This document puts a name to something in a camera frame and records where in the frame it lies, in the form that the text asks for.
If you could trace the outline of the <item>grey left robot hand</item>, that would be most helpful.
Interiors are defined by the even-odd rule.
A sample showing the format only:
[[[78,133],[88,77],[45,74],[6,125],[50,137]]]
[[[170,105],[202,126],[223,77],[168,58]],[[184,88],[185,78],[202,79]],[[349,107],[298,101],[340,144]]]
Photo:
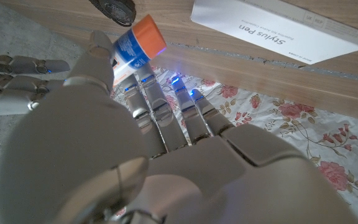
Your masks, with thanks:
[[[213,134],[155,159],[110,97],[112,43],[94,31],[64,84],[11,133],[0,168],[2,223],[357,223],[318,168],[251,124],[209,105]]]

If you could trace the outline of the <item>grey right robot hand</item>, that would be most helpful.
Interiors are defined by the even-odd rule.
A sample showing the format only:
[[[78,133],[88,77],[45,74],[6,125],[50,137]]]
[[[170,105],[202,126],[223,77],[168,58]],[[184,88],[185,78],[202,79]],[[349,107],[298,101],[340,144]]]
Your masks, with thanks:
[[[64,60],[0,55],[0,115],[26,114],[38,106],[46,94],[63,85],[63,80],[43,80],[35,75],[66,72]]]

